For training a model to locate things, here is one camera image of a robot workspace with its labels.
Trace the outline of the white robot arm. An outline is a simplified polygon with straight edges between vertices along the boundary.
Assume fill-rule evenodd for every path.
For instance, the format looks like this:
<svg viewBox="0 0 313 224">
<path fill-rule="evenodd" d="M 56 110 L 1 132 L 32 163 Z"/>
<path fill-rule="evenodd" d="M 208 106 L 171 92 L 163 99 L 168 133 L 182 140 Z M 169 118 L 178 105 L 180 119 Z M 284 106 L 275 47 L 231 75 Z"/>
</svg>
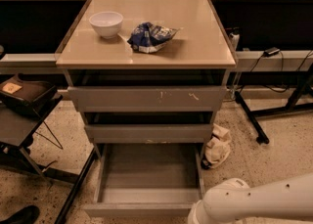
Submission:
<svg viewBox="0 0 313 224">
<path fill-rule="evenodd" d="M 226 180 L 192 206 L 188 224 L 231 224 L 248 217 L 311 221 L 313 174 L 253 188 L 239 178 Z"/>
</svg>

